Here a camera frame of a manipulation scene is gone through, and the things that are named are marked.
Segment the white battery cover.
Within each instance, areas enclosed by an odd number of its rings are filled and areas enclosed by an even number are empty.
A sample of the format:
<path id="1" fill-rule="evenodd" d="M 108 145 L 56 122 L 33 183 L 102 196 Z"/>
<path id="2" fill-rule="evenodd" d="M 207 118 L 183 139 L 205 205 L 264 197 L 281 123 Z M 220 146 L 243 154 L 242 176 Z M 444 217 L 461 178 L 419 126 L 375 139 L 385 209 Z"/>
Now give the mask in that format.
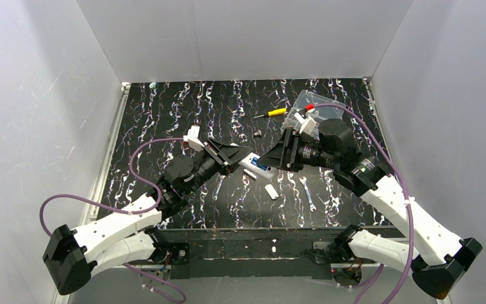
<path id="1" fill-rule="evenodd" d="M 268 193 L 268 196 L 270 197 L 271 200 L 276 200 L 279 197 L 279 194 L 277 193 L 276 189 L 272 184 L 267 184 L 265 186 L 265 190 Z"/>

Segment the white remote control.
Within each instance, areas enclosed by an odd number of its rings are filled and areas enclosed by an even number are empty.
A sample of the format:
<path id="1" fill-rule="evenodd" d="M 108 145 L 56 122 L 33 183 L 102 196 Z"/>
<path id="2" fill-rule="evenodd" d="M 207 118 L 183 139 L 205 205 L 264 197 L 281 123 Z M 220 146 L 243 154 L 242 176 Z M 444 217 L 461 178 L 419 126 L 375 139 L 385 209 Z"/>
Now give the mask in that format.
<path id="1" fill-rule="evenodd" d="M 272 179 L 277 175 L 277 169 L 258 164 L 259 159 L 259 155 L 250 151 L 238 164 L 254 175 L 264 177 L 265 179 Z"/>

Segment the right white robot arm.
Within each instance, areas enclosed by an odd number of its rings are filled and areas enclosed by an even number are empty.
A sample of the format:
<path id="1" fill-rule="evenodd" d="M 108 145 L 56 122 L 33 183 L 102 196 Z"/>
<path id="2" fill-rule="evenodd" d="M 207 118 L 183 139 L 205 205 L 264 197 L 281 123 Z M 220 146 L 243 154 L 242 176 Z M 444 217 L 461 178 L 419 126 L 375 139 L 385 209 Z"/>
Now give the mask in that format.
<path id="1" fill-rule="evenodd" d="M 379 210 L 409 239 L 399 243 L 350 225 L 335 238 L 332 253 L 406 270 L 433 298 L 446 298 L 482 251 L 476 239 L 459 237 L 407 197 L 388 166 L 356 149 L 352 130 L 340 119 L 321 122 L 317 137 L 286 129 L 258 164 L 290 172 L 306 165 L 329 168 L 341 186 Z"/>

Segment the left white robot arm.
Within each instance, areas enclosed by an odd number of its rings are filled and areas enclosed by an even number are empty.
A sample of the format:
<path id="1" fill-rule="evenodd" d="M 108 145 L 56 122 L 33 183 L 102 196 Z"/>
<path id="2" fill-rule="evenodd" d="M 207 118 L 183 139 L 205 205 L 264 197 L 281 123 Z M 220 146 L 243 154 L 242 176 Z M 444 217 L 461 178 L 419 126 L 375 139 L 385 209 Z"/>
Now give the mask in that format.
<path id="1" fill-rule="evenodd" d="M 69 295 L 85 286 L 96 274 L 136 260 L 151 260 L 170 250 L 156 236 L 154 226 L 187 205 L 187 196 L 196 192 L 216 174 L 228 175 L 240 166 L 252 164 L 250 147 L 223 144 L 209 138 L 184 139 L 196 151 L 195 157 L 176 156 L 170 160 L 152 189 L 122 209 L 86 225 L 62 225 L 50 231 L 42 256 L 60 295 Z"/>

